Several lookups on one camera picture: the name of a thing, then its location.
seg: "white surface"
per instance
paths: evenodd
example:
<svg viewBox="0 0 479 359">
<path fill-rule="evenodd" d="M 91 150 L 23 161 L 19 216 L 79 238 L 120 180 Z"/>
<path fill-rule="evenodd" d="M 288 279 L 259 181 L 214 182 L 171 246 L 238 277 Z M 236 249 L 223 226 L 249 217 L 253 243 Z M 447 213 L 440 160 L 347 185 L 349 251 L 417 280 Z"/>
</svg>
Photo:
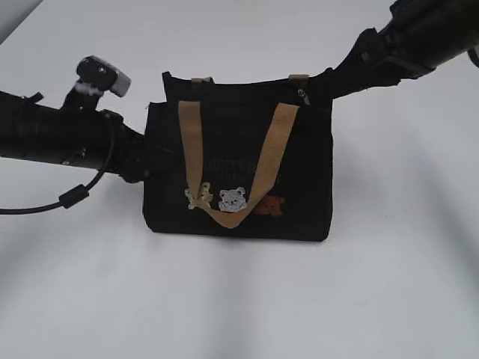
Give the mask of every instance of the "white surface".
<svg viewBox="0 0 479 359">
<path fill-rule="evenodd" d="M 1 89 L 59 106 L 90 54 L 132 79 L 103 106 L 145 126 L 160 74 L 276 79 L 337 65 L 379 0 L 45 0 L 0 46 Z M 321 245 L 151 233 L 141 185 L 0 218 L 0 358 L 479 358 L 479 71 L 335 103 L 335 216 Z M 1 160 L 2 206 L 87 170 Z"/>
<path fill-rule="evenodd" d="M 0 43 L 11 34 L 42 0 L 0 1 Z"/>
</svg>

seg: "bag strap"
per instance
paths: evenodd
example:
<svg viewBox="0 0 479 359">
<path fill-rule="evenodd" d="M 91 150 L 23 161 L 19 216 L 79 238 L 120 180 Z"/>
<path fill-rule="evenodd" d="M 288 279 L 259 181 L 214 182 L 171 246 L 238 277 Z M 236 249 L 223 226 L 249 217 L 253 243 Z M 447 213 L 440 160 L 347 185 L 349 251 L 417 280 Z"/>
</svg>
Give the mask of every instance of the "bag strap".
<svg viewBox="0 0 479 359">
<path fill-rule="evenodd" d="M 205 202 L 198 200 L 203 176 L 201 103 L 180 101 L 178 118 L 185 153 L 186 181 L 195 205 L 223 227 L 230 229 L 238 227 L 274 186 L 298 109 L 299 106 L 278 104 L 261 149 L 248 205 L 238 212 L 228 213 L 211 209 Z"/>
</svg>

